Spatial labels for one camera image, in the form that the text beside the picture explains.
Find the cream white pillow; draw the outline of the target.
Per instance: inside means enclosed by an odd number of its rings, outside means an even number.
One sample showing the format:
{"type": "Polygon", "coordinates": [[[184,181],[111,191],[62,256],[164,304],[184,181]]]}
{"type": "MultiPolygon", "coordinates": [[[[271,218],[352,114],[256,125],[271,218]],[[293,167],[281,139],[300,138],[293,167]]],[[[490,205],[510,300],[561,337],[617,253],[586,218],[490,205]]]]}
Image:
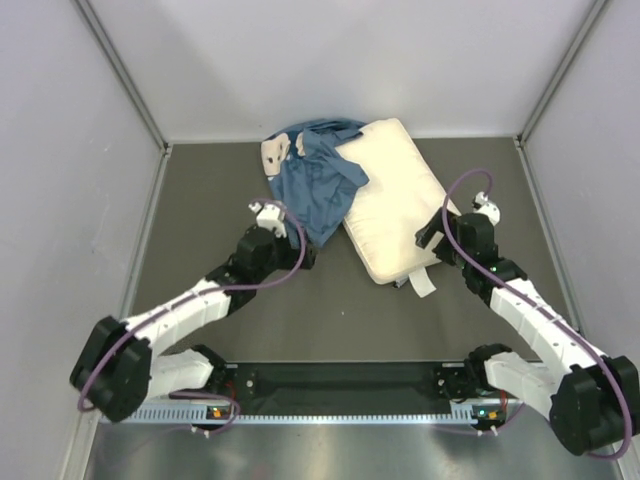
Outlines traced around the cream white pillow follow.
{"type": "Polygon", "coordinates": [[[360,132],[337,148],[368,177],[343,225],[371,279],[385,285],[440,262],[432,249],[442,236],[422,249],[415,233],[442,206],[445,189],[399,119],[377,120],[360,132]]]}

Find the blue cartoon print pillowcase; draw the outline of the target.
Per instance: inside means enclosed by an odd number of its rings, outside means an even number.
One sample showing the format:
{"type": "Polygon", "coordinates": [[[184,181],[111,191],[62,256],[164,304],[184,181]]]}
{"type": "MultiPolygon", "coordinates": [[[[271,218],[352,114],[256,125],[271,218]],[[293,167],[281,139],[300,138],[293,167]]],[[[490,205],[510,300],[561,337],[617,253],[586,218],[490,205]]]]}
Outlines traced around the blue cartoon print pillowcase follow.
{"type": "Polygon", "coordinates": [[[358,190],[369,183],[363,168],[338,148],[363,136],[365,123],[325,118],[286,127],[260,144],[264,173],[273,197],[322,247],[349,212],[358,190]]]}

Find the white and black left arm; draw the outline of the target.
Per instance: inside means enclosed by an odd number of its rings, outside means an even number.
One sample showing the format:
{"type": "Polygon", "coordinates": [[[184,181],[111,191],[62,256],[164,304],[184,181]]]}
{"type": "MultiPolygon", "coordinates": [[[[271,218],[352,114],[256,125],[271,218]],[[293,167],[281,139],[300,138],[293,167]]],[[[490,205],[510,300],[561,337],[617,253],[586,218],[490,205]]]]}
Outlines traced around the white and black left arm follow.
{"type": "Polygon", "coordinates": [[[184,293],[146,312],[119,320],[106,316],[93,327],[69,382],[82,413],[99,411],[113,423],[129,418],[150,398],[179,390],[216,396],[227,374],[202,347],[165,352],[204,326],[233,315],[258,291],[276,287],[315,264],[313,244],[301,226],[297,239],[253,225],[235,251],[184,293]]]}

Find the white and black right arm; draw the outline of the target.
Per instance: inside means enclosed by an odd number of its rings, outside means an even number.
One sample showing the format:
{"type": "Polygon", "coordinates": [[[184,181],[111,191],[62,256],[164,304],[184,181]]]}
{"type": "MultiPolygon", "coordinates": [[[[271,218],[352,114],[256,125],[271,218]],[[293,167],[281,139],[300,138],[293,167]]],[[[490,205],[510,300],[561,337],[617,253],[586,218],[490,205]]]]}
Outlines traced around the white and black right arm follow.
{"type": "Polygon", "coordinates": [[[502,344],[485,345],[465,361],[467,384],[487,396],[504,390],[549,423],[573,455],[639,433],[639,373],[625,356],[612,358],[574,331],[541,297],[528,275],[499,253],[492,205],[455,214],[438,208],[415,234],[418,247],[461,271],[468,290],[505,320],[541,361],[534,366],[502,344]]]}

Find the white pillow care label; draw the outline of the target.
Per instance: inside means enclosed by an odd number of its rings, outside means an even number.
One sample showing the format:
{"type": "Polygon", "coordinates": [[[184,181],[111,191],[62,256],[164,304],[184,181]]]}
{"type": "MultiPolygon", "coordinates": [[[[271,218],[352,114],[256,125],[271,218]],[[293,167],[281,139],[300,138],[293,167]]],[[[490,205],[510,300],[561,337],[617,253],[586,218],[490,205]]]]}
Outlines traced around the white pillow care label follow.
{"type": "Polygon", "coordinates": [[[427,270],[424,267],[411,272],[408,275],[408,279],[414,292],[420,298],[425,298],[436,291],[436,286],[430,279],[427,270]]]}

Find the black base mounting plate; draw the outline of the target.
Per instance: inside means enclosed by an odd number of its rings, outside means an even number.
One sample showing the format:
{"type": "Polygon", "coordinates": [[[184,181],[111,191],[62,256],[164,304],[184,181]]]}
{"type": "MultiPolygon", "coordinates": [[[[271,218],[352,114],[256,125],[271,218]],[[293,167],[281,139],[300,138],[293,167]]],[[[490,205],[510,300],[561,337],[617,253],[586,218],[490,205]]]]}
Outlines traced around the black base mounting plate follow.
{"type": "Polygon", "coordinates": [[[247,413],[433,413],[499,399],[462,363],[432,361],[228,363],[206,390],[229,394],[247,413]]]}

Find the left aluminium frame post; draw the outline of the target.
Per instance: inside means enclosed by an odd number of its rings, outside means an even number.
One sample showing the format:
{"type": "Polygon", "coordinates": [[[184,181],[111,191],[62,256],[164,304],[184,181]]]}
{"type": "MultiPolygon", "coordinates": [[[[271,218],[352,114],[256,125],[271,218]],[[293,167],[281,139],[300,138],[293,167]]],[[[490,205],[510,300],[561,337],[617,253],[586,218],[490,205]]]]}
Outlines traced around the left aluminium frame post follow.
{"type": "Polygon", "coordinates": [[[71,3],[87,25],[91,36],[97,42],[99,49],[104,54],[107,63],[115,74],[117,81],[123,88],[140,120],[144,124],[147,132],[159,149],[162,152],[165,152],[169,148],[169,142],[165,139],[165,136],[153,118],[147,103],[143,99],[143,96],[133,79],[133,76],[119,54],[110,34],[103,25],[98,12],[88,0],[72,0],[71,3]]]}

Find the aluminium frame post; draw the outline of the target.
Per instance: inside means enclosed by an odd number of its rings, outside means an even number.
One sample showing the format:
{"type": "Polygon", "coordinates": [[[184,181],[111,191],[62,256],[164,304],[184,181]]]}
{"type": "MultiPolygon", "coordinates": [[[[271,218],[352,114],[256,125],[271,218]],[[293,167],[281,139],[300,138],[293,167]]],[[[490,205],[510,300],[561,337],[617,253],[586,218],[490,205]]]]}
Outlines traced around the aluminium frame post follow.
{"type": "Polygon", "coordinates": [[[110,34],[103,25],[98,12],[88,0],[72,0],[71,3],[87,25],[91,36],[97,42],[99,49],[104,54],[107,63],[115,74],[117,81],[123,88],[140,120],[144,124],[147,132],[159,149],[162,152],[165,152],[169,148],[169,142],[165,139],[165,136],[153,118],[147,103],[143,99],[143,96],[133,79],[133,76],[119,54],[110,34]]]}
{"type": "Polygon", "coordinates": [[[580,55],[598,23],[601,21],[601,18],[605,15],[610,4],[611,1],[609,0],[595,0],[590,2],[585,15],[578,25],[578,28],[571,36],[571,39],[567,47],[564,49],[551,77],[546,83],[531,113],[528,115],[521,132],[514,137],[517,149],[522,150],[528,139],[535,131],[544,113],[560,90],[574,62],[580,55]]]}

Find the right aluminium frame post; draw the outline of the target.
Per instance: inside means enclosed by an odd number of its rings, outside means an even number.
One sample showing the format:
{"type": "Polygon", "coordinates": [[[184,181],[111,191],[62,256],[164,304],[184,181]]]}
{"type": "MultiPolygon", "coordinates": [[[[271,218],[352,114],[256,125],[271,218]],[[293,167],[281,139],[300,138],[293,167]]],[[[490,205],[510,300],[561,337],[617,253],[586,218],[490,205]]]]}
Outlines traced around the right aluminium frame post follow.
{"type": "Polygon", "coordinates": [[[546,83],[531,113],[528,115],[521,132],[514,137],[517,149],[522,150],[528,139],[535,131],[544,113],[560,90],[574,62],[580,55],[598,23],[601,21],[601,18],[605,15],[610,4],[611,1],[609,0],[595,0],[590,2],[585,15],[578,25],[578,28],[571,36],[571,39],[567,47],[564,49],[551,77],[546,83]]]}

